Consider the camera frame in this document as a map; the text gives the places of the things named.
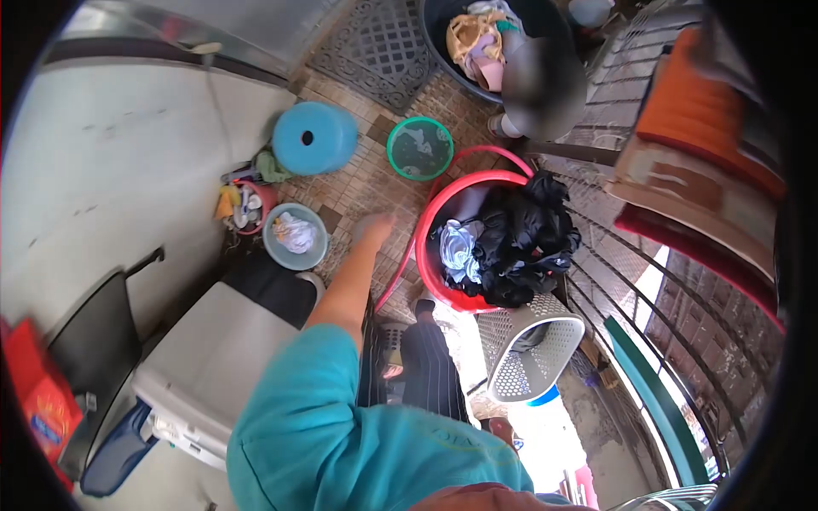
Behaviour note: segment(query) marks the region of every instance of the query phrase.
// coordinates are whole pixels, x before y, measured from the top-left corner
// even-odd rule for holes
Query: doormat
[[[403,115],[436,69],[419,15],[420,0],[358,0],[308,64]]]

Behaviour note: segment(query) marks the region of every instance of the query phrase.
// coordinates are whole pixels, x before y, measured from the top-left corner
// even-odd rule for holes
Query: turquoise shirt
[[[533,491],[502,440],[408,406],[355,406],[358,354],[335,325],[302,332],[267,366],[227,448],[241,511],[391,511],[448,486]]]

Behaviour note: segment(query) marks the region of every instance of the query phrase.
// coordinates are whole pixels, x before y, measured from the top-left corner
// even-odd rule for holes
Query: shirt sleeve
[[[355,342],[335,325],[302,332],[264,371],[227,448],[239,509],[311,509],[320,475],[355,428]]]

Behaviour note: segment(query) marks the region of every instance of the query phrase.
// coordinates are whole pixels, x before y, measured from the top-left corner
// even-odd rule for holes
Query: white laundry basket
[[[540,344],[527,352],[510,350],[520,335],[552,323]],[[528,305],[477,316],[488,395],[500,403],[533,401],[545,394],[576,351],[585,324],[553,294],[538,294]]]

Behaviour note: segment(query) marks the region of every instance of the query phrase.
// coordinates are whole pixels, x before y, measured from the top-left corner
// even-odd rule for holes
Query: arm
[[[353,338],[358,353],[363,347],[361,324],[375,269],[375,255],[392,232],[395,218],[393,215],[379,214],[364,222],[368,223],[362,236],[353,245],[304,326],[309,328],[321,323],[337,325]]]
[[[241,412],[227,448],[240,509],[314,509],[318,498],[333,503],[325,509],[343,507],[346,495],[319,496],[319,488],[324,477],[355,477],[335,463],[354,446],[361,324],[375,255],[393,222],[369,221],[304,331],[272,358]]]

